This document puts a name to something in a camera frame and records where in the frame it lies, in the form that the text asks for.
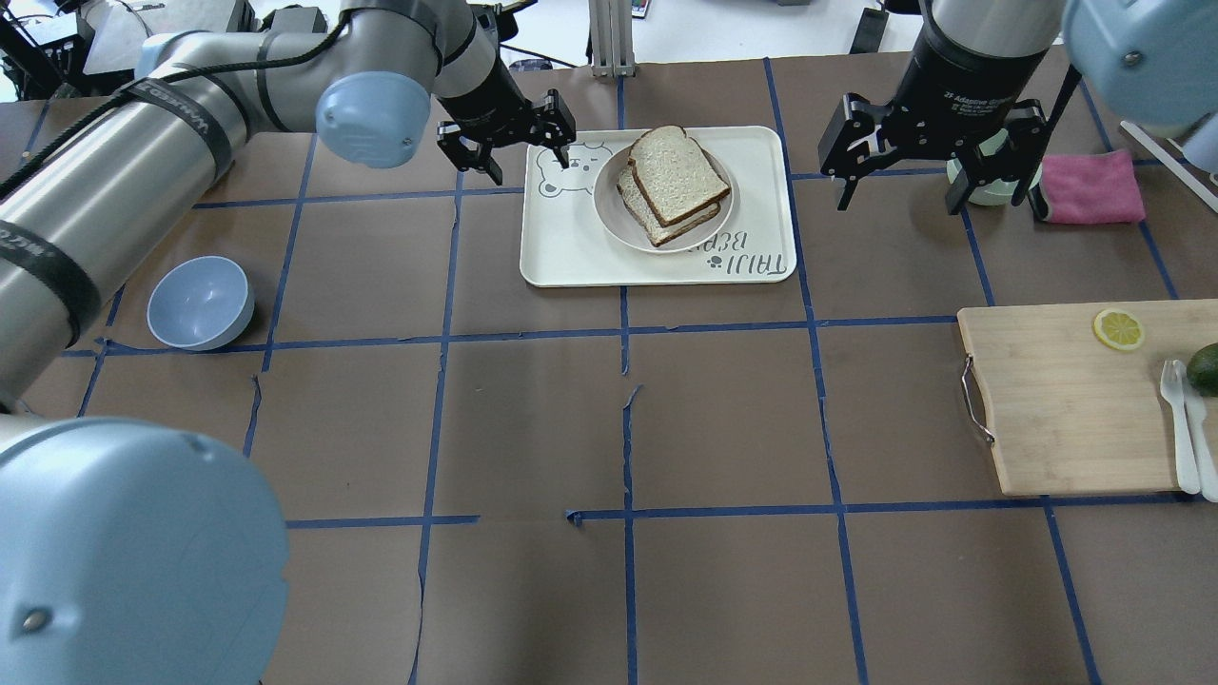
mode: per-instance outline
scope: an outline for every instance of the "screw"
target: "screw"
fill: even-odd
[[[26,616],[26,620],[21,623],[21,629],[24,633],[38,633],[50,625],[50,623],[51,612],[49,609],[34,609]]]

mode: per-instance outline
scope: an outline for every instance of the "white tray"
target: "white tray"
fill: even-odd
[[[795,233],[778,135],[760,126],[691,128],[731,169],[736,207],[710,241],[649,255],[609,235],[592,202],[600,167],[643,130],[588,130],[570,149],[571,167],[529,147],[520,274],[542,288],[776,283],[795,271]]]

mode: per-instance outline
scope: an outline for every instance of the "brown table surface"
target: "brown table surface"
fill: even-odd
[[[783,283],[533,289],[523,149],[493,189],[435,149],[370,171],[263,134],[27,399],[245,449],[290,528],[266,685],[404,683],[420,620],[426,685],[1212,683],[1218,507],[1002,497],[954,314],[1216,297],[1218,218],[1151,162],[1144,225],[951,217],[934,163],[833,211],[834,101],[887,99],[905,60],[519,77],[582,129],[775,128],[803,257]],[[1065,63],[1029,93],[1050,102]],[[0,160],[88,105],[4,106]],[[1116,123],[1080,93],[1051,152],[1147,157]],[[255,324],[219,353],[161,349],[147,295],[202,254],[251,274]]]

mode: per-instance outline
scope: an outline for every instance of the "white floor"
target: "white floor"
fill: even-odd
[[[258,16],[291,4],[320,7],[331,22],[340,0],[251,0]],[[509,4],[510,0],[501,0]],[[99,26],[112,0],[85,5],[89,21]],[[811,0],[809,5],[780,6],[776,0],[652,0],[644,20],[635,20],[637,62],[697,62],[839,55],[850,50],[862,9],[875,0]],[[55,13],[51,0],[12,0],[17,16]],[[549,55],[575,65],[587,62],[588,4],[586,0],[541,0],[516,15],[520,35],[510,45]],[[909,50],[921,29],[921,17],[893,15],[881,49]],[[504,50],[508,62],[527,59]],[[9,79],[0,78],[0,101],[15,99]]]

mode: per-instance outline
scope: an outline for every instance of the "metal handle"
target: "metal handle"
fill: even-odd
[[[965,395],[965,406],[968,407],[968,418],[973,421],[973,425],[976,425],[978,430],[985,434],[985,441],[993,445],[996,438],[994,436],[994,433],[990,431],[990,429],[985,428],[984,423],[977,419],[977,412],[973,410],[973,399],[968,394],[968,374],[971,374],[972,371],[973,371],[973,356],[968,355],[967,357],[965,357],[965,372],[960,374],[960,389],[963,391]]]

